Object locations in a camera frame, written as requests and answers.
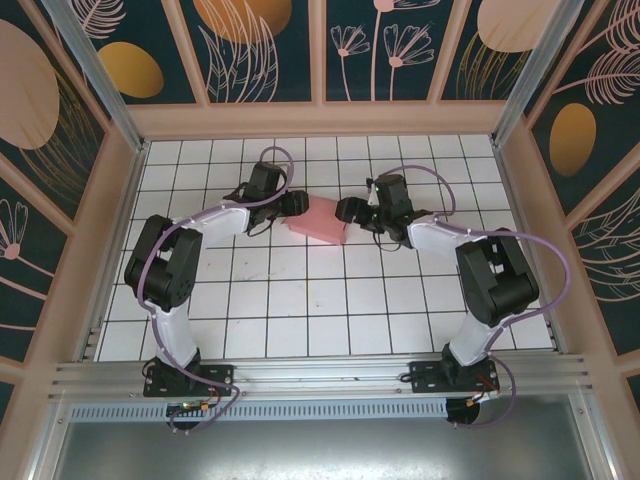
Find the flower illustration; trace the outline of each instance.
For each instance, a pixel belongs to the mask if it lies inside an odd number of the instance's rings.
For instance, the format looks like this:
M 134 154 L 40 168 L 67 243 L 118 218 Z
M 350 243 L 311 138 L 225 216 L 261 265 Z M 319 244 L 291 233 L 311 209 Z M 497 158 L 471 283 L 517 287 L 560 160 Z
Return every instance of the flower illustration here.
M 371 55 L 371 101 L 376 100 L 376 54 L 378 52 L 378 31 L 380 30 L 380 18 L 383 13 L 394 10 L 417 10 L 433 7 L 440 0 L 373 0 L 373 6 L 378 11 L 373 30 L 373 54 Z
M 15 207 L 12 210 L 8 200 L 4 198 L 0 200 L 0 259 L 8 261 L 18 260 L 40 273 L 53 277 L 53 273 L 34 265 L 20 255 L 20 248 L 24 238 L 24 232 L 27 229 L 28 218 L 29 209 L 26 205 L 16 202 Z M 8 278 L 0 277 L 0 283 L 40 300 L 46 300 L 47 298 L 46 295 L 36 292 L 24 285 L 20 285 L 19 283 L 13 282 Z M 0 328 L 11 330 L 34 330 L 32 327 L 19 327 L 6 324 L 0 324 Z
M 342 81 L 344 83 L 344 91 L 347 94 L 347 100 L 351 101 L 349 94 L 349 86 L 347 85 L 347 73 L 344 67 L 344 59 L 350 55 L 359 55 L 368 52 L 371 49 L 369 42 L 365 42 L 366 35 L 362 31 L 362 25 L 359 27 L 346 27 L 344 32 L 342 27 L 335 26 L 331 29 L 331 39 L 340 55 L 340 63 L 342 65 Z
M 0 200 L 0 258 L 15 260 L 20 257 L 20 243 L 27 228 L 29 209 L 16 202 L 13 213 L 6 199 Z
M 384 46 L 389 56 L 389 65 L 391 65 L 389 100 L 393 100 L 393 81 L 396 68 L 419 65 L 433 60 L 434 50 L 427 48 L 431 44 L 428 30 L 429 26 L 422 28 L 408 26 L 398 37 L 398 25 L 384 29 Z
M 376 10 L 382 13 L 393 10 L 416 10 L 418 8 L 433 7 L 439 3 L 440 0 L 419 0 L 417 2 L 410 0 L 373 0 Z

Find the metal bar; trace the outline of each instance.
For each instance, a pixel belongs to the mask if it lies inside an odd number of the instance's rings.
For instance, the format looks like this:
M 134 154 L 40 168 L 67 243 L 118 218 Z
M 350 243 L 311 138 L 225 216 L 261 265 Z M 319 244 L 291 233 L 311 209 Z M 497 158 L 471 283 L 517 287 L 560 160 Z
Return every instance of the metal bar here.
M 54 477 L 71 412 L 72 406 L 66 403 L 50 406 L 23 480 L 51 480 Z
M 64 38 L 131 148 L 136 151 L 140 150 L 141 142 L 138 129 L 104 65 L 98 58 L 93 44 L 82 30 L 70 2 L 42 0 L 42 5 L 46 8 L 53 24 Z
M 71 423 L 167 422 L 168 403 L 75 404 Z M 224 403 L 184 413 L 176 422 L 206 420 Z M 446 418 L 446 399 L 401 398 L 371 400 L 248 401 L 233 405 L 220 421 L 352 420 L 374 418 Z
M 504 145 L 511 131 L 520 120 L 527 103 L 529 103 L 551 62 L 553 62 L 556 53 L 562 46 L 567 33 L 567 25 L 571 25 L 580 14 L 583 3 L 584 0 L 563 0 L 558 2 L 558 6 L 547 23 L 538 45 L 529 56 L 507 99 L 502 115 L 498 119 L 494 133 L 496 146 Z
M 496 146 L 494 144 L 493 153 L 496 157 L 498 170 L 500 171 L 500 175 L 503 179 L 503 184 L 505 185 L 505 191 L 507 193 L 509 205 L 511 205 L 511 209 L 514 213 L 516 226 L 523 232 L 530 232 L 531 229 L 529 228 L 529 222 L 522 206 L 520 196 L 518 195 L 518 192 L 516 190 L 511 188 L 511 185 L 513 185 L 513 179 L 511 176 L 511 171 L 509 170 L 509 164 L 505 161 L 504 155 L 502 153 L 502 147 Z M 531 263 L 531 267 L 536 278 L 539 279 L 538 285 L 540 286 L 540 301 L 543 305 L 549 304 L 554 298 L 554 295 L 550 292 L 547 282 L 544 281 L 545 271 L 544 268 L 542 268 L 542 262 L 540 261 L 538 251 L 533 248 L 532 242 L 522 242 L 522 249 L 525 256 L 527 257 L 527 260 Z M 558 314 L 556 310 L 552 310 L 545 314 L 545 318 L 551 324 L 551 330 L 553 331 L 556 348 L 561 352 L 568 352 L 569 349 L 567 347 L 567 342 L 565 340 L 564 333 L 560 328 L 560 322 L 558 321 L 557 315 Z
M 593 478 L 618 480 L 620 467 L 594 395 L 569 395 L 569 402 Z
M 502 352 L 523 395 L 577 393 L 591 388 L 582 357 L 554 352 L 520 354 Z M 376 357 L 239 360 L 235 384 L 245 400 L 321 400 L 372 398 L 439 398 L 464 396 L 414 394 L 399 380 L 416 360 L 438 360 L 438 354 Z M 162 402 L 143 399 L 142 362 L 63 364 L 50 392 L 51 401 L 64 402 Z M 500 369 L 503 389 L 510 388 Z
M 109 247 L 100 266 L 100 273 L 97 276 L 98 280 L 94 287 L 89 307 L 87 308 L 84 331 L 82 335 L 80 335 L 80 342 L 76 345 L 74 351 L 74 360 L 83 359 L 87 341 L 91 335 L 91 329 L 100 326 L 102 323 L 102 316 L 106 311 L 109 301 L 113 279 L 117 274 L 118 261 L 120 260 L 122 245 L 125 241 L 124 237 L 127 234 L 127 223 L 129 222 L 130 213 L 136 201 L 138 185 L 140 184 L 140 178 L 142 177 L 148 153 L 149 143 L 145 142 L 143 148 L 134 154 L 131 165 L 129 166 L 127 186 L 125 187 L 124 195 L 120 199 L 120 204 L 116 209 L 115 222 L 109 237 Z

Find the pink sponge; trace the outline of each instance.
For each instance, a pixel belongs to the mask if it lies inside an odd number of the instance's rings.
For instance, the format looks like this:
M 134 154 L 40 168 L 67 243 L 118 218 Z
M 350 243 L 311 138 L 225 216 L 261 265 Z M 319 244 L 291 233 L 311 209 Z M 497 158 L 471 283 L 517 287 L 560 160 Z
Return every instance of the pink sponge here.
M 342 245 L 347 241 L 347 224 L 336 218 L 337 205 L 334 200 L 309 195 L 309 210 L 298 217 L 287 218 L 284 223 L 292 232 Z

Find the yellow oval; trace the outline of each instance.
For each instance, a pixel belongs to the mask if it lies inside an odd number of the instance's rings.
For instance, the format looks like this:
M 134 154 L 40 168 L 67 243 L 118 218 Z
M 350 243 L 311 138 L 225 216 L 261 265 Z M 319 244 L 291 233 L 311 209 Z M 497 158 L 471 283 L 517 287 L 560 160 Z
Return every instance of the yellow oval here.
M 596 142 L 596 119 L 584 105 L 570 103 L 553 122 L 549 154 L 560 175 L 570 177 L 587 163 Z
M 128 42 L 105 45 L 98 56 L 116 88 L 135 98 L 157 95 L 164 87 L 162 70 L 151 55 Z
M 193 4 L 212 32 L 233 43 L 262 40 L 262 35 L 256 33 L 256 27 L 249 21 L 247 6 L 255 16 L 258 28 L 262 18 L 274 37 L 284 30 L 291 18 L 291 0 L 194 0 Z

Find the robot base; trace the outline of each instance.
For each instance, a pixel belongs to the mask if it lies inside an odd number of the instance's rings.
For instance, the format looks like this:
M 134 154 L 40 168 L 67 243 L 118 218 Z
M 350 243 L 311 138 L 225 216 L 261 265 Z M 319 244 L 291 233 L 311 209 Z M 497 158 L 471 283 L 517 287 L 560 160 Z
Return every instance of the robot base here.
M 468 393 L 473 395 L 487 389 L 481 380 L 486 380 L 495 390 L 500 390 L 500 383 L 496 374 L 496 365 L 485 359 L 471 367 L 465 367 L 465 374 L 458 375 L 452 385 L 449 376 L 443 368 L 442 361 L 411 362 L 409 373 L 400 380 L 411 383 L 413 393 Z
M 233 365 L 200 365 L 200 351 L 187 365 L 186 370 L 214 382 L 232 384 Z M 151 359 L 143 370 L 145 384 L 143 396 L 147 398 L 172 397 L 210 397 L 209 387 L 196 382 L 178 372 L 175 368 L 160 361 L 158 357 Z M 231 396 L 230 388 L 217 388 L 221 397 Z

